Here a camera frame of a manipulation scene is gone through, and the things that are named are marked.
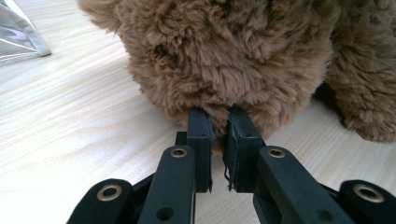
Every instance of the teddy bear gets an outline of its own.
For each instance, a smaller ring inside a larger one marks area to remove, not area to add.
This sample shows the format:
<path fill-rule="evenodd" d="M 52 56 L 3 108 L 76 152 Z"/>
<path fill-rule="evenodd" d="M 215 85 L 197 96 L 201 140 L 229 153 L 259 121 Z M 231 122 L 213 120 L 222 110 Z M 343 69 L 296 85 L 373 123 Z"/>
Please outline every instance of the teddy bear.
<path fill-rule="evenodd" d="M 140 90 L 186 126 L 201 107 L 226 133 L 245 109 L 265 137 L 323 83 L 348 129 L 396 140 L 394 0 L 78 0 L 120 36 Z"/>

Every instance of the plush toy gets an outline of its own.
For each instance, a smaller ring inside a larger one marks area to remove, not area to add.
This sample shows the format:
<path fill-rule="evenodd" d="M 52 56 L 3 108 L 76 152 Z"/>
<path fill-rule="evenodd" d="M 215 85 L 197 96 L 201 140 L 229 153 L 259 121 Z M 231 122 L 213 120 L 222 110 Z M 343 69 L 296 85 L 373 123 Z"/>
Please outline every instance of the plush toy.
<path fill-rule="evenodd" d="M 120 36 L 141 91 L 186 124 L 244 108 L 264 136 L 293 120 L 325 81 L 348 129 L 396 140 L 394 0 L 78 0 Z"/>

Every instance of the brown fur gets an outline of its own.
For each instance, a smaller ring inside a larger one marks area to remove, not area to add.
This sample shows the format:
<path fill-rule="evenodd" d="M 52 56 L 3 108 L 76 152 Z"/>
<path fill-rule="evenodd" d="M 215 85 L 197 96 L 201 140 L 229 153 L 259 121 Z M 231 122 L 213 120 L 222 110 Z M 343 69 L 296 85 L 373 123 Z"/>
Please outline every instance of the brown fur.
<path fill-rule="evenodd" d="M 238 105 L 268 135 L 309 103 L 330 66 L 326 80 L 348 127 L 395 139 L 393 1 L 78 2 L 93 23 L 118 33 L 141 91 L 183 124 L 200 106 L 224 133 L 227 110 Z"/>

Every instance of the metal rivet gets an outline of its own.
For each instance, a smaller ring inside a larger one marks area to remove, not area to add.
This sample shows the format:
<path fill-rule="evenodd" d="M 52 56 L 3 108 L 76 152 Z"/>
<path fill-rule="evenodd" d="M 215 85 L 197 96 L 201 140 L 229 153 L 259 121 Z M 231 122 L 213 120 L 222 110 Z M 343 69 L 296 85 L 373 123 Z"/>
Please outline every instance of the metal rivet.
<path fill-rule="evenodd" d="M 273 149 L 269 149 L 267 152 L 270 156 L 275 157 L 275 158 L 284 158 L 285 157 L 285 152 L 283 152 L 280 149 L 273 148 Z"/>
<path fill-rule="evenodd" d="M 96 194 L 98 200 L 102 202 L 113 201 L 121 195 L 122 188 L 120 185 L 104 185 Z"/>
<path fill-rule="evenodd" d="M 177 148 L 171 151 L 171 156 L 175 158 L 182 158 L 185 157 L 186 155 L 187 155 L 187 150 L 183 148 Z"/>
<path fill-rule="evenodd" d="M 361 198 L 371 203 L 382 203 L 384 202 L 384 196 L 376 189 L 365 185 L 355 185 L 353 191 Z"/>

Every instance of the wooden table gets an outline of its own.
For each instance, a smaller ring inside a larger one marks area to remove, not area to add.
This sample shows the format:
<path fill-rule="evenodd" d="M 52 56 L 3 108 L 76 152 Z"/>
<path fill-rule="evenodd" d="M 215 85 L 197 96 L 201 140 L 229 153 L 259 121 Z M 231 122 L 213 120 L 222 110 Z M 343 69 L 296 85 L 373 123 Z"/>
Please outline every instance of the wooden table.
<path fill-rule="evenodd" d="M 140 94 L 116 35 L 74 1 L 16 3 L 52 55 L 0 67 L 0 222 L 65 223 L 94 184 L 152 174 L 176 124 Z M 396 143 L 362 140 L 322 102 L 265 139 L 289 149 L 320 183 L 363 179 L 396 194 Z M 252 196 L 228 192 L 213 156 L 212 194 L 198 194 L 196 223 L 258 223 Z"/>

